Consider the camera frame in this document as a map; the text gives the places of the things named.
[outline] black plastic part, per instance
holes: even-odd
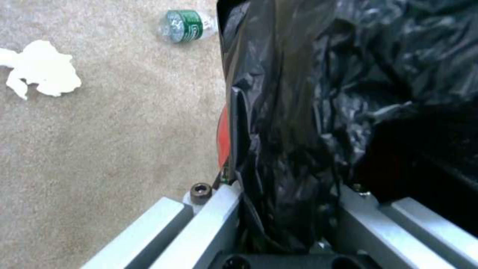
[[[475,0],[219,0],[217,9],[229,176],[244,190],[253,251],[307,253],[334,214],[331,187],[356,179],[378,127],[460,110],[478,93]]]
[[[377,269],[364,255],[220,255],[210,269]]]

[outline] metal frame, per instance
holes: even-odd
[[[147,268],[192,217],[190,206],[163,197],[82,268]]]

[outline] red object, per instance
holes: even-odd
[[[229,118],[228,109],[225,106],[222,109],[221,116],[219,117],[219,124],[217,125],[217,162],[221,169],[228,160],[231,152],[231,140],[229,138]]]

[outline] green bottle label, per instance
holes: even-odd
[[[201,17],[194,10],[175,10],[183,21],[184,35],[181,42],[188,42],[198,39],[203,35],[203,23]]]

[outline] crumpled paper towel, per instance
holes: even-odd
[[[33,83],[38,84],[37,91],[50,96],[61,96],[80,87],[81,80],[70,63],[72,58],[58,53],[44,40],[31,42],[21,53],[0,48],[0,66],[13,68],[6,84],[24,100],[27,100],[27,85]]]

